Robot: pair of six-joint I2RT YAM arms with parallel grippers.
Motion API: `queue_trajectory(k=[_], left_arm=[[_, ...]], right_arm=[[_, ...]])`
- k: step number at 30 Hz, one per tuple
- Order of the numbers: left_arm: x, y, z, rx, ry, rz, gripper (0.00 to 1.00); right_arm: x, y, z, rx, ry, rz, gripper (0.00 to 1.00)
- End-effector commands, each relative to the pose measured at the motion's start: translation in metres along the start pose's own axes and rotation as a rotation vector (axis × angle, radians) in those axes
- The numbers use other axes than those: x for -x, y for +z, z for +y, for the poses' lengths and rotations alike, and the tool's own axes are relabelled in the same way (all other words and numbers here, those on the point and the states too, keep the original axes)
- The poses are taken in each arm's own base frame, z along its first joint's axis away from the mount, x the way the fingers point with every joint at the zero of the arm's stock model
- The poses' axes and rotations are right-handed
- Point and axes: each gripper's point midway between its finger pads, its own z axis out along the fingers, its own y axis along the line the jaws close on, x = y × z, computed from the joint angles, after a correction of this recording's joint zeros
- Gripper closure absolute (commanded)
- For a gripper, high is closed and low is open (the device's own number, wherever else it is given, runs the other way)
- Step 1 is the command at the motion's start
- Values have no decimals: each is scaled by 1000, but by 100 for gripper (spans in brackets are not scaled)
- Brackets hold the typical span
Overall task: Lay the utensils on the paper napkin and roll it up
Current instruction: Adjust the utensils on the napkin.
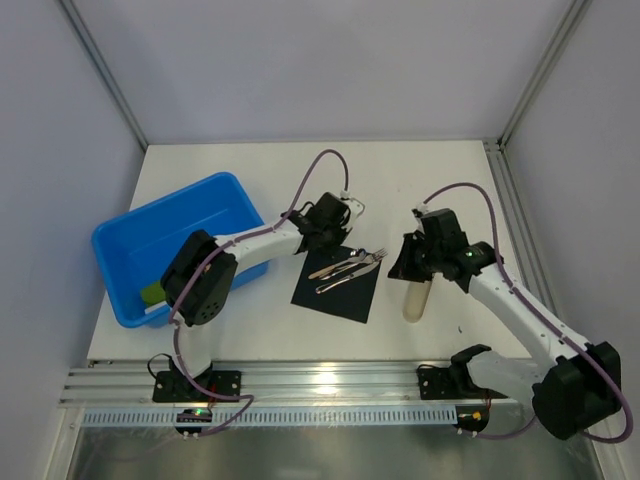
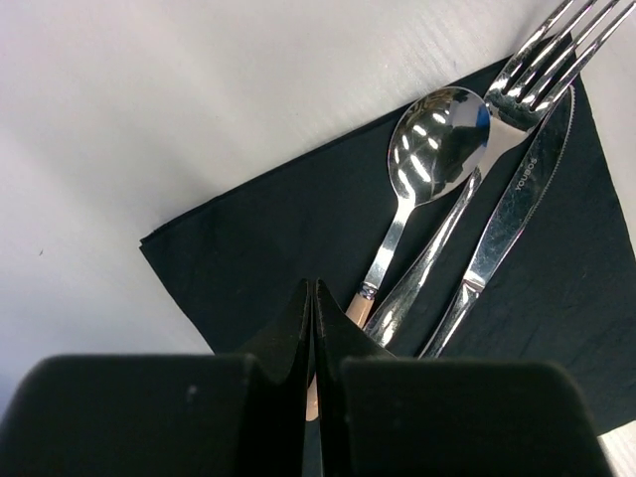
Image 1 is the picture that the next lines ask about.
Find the silver fork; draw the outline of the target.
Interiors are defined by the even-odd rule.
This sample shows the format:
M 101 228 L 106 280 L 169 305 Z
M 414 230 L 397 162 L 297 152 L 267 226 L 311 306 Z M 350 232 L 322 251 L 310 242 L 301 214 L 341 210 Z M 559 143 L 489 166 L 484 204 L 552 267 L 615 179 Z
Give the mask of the silver fork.
M 376 270 L 387 255 L 386 249 L 375 252 L 360 252 L 335 266 L 327 267 L 309 276 L 322 282 L 315 289 L 316 294 L 323 294 L 339 285 L 355 280 Z

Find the silver knife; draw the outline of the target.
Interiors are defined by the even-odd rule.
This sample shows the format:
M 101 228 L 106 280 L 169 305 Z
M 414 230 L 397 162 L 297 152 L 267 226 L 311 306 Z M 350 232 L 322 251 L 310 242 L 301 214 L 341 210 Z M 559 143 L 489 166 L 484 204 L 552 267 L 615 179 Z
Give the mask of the silver knife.
M 326 290 L 326 289 L 331 288 L 333 285 L 339 285 L 339 284 L 342 284 L 342 283 L 345 283 L 345 282 L 349 282 L 349 281 L 351 281 L 353 279 L 359 278 L 361 276 L 364 276 L 364 275 L 374 271 L 375 269 L 377 269 L 379 267 L 379 265 L 380 265 L 379 262 L 373 263 L 371 265 L 367 265 L 367 266 L 365 266 L 363 268 L 360 268 L 359 270 L 357 270 L 357 271 L 355 271 L 353 273 L 350 273 L 349 275 L 347 275 L 345 277 L 340 278 L 339 280 L 334 280 L 334 281 L 331 281 L 331 282 L 329 282 L 327 284 L 321 285 L 320 289 Z

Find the black paper napkin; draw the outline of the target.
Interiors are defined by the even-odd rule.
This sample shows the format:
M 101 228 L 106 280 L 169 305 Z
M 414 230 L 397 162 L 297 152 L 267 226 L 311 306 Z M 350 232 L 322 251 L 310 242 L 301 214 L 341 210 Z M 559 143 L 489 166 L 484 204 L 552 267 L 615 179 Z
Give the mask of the black paper napkin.
M 354 249 L 351 247 L 340 246 L 330 253 L 308 252 L 293 291 L 291 304 L 310 311 L 366 324 L 380 266 L 322 294 L 317 294 L 316 288 L 324 281 L 309 279 L 311 274 L 320 269 L 346 260 L 353 251 Z

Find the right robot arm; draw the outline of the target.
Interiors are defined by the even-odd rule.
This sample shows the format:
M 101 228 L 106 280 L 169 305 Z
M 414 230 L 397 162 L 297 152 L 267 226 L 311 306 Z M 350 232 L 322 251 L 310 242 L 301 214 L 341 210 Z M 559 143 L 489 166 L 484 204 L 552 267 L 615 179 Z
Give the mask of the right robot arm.
M 429 283 L 437 275 L 491 311 L 530 354 L 508 359 L 477 344 L 450 359 L 448 376 L 462 396 L 498 392 L 535 414 L 554 437 L 566 440 L 618 413 L 621 361 L 607 342 L 576 333 L 513 280 L 487 242 L 472 244 L 450 209 L 415 209 L 418 227 L 403 236 L 388 276 Z

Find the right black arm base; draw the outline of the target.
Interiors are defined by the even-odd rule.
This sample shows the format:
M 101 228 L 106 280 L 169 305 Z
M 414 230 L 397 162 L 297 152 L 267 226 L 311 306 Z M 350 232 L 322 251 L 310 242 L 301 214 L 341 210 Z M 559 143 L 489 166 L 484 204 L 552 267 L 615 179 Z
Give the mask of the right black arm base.
M 422 400 L 452 400 L 455 398 L 448 368 L 421 364 L 416 368 L 416 375 Z

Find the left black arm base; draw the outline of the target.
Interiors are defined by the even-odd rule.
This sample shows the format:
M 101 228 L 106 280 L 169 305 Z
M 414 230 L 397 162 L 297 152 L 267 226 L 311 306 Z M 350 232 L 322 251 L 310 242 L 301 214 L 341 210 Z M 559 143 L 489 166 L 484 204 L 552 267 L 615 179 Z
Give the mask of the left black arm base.
M 210 393 L 237 397 L 241 393 L 242 373 L 237 370 L 211 370 L 195 378 Z M 196 389 L 179 370 L 160 371 L 152 394 L 154 403 L 205 403 L 216 399 Z

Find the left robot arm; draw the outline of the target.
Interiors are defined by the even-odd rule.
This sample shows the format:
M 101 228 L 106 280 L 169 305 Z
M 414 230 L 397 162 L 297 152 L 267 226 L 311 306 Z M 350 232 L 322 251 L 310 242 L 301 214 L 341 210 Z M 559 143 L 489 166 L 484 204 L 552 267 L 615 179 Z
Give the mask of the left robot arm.
M 173 362 L 193 384 L 211 367 L 204 328 L 224 308 L 232 283 L 271 260 L 341 246 L 365 206 L 348 192 L 326 192 L 300 209 L 289 208 L 268 224 L 231 235 L 204 230 L 189 235 L 161 277 L 174 328 Z

